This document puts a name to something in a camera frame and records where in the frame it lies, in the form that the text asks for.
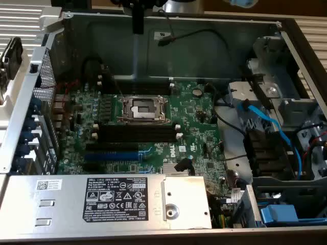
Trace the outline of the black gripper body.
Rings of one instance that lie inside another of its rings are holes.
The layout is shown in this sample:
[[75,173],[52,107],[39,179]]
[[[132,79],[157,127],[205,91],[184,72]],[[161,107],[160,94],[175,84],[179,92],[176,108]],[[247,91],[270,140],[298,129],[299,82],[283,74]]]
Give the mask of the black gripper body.
[[140,4],[140,5],[163,5],[164,0],[111,0],[115,5],[130,5],[130,4]]

